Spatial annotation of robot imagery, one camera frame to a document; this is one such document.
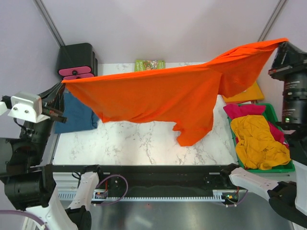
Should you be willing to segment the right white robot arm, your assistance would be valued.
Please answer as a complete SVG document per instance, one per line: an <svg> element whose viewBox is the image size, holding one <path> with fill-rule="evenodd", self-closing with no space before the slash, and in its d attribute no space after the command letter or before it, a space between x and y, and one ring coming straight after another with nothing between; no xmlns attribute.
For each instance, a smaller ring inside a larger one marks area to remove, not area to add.
<svg viewBox="0 0 307 230"><path fill-rule="evenodd" d="M283 82L282 119L275 124L292 133L285 136L290 162L276 166L272 173L294 173L295 181L260 177L256 170L230 164L220 176L224 188L241 186L267 200L281 217L307 228L307 54L290 42L283 42L268 74Z"/></svg>

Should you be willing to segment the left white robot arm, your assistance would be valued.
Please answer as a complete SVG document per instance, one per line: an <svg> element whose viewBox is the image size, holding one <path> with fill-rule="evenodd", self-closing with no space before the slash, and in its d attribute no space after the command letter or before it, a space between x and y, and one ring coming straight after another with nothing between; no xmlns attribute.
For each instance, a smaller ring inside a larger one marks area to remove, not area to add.
<svg viewBox="0 0 307 230"><path fill-rule="evenodd" d="M68 208L60 202L51 164L42 158L55 122L65 123L65 86L57 83L40 94L19 92L3 96L0 112L23 120L18 138L0 140L0 179L14 206L13 215L34 220L43 230L89 230L94 190L105 184L98 165L84 167L75 197Z"/></svg>

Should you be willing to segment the orange t shirt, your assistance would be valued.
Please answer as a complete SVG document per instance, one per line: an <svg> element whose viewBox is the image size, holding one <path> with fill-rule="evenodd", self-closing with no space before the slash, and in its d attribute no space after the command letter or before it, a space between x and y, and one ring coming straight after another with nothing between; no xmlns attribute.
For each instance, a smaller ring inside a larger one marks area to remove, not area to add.
<svg viewBox="0 0 307 230"><path fill-rule="evenodd" d="M286 38L233 48L213 60L177 68L63 80L68 91L102 122L173 122L181 146L192 146L213 127L218 95L251 87Z"/></svg>

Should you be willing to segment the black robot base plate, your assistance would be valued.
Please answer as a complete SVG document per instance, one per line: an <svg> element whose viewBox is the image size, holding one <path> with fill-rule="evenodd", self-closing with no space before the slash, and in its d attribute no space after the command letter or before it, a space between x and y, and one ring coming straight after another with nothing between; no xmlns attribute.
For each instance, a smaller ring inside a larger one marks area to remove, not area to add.
<svg viewBox="0 0 307 230"><path fill-rule="evenodd" d="M109 175L119 174L123 179L108 179L111 197L192 197L212 196L214 190L237 190L222 171L226 165L154 165L120 166L101 165L98 174L102 181Z"/></svg>

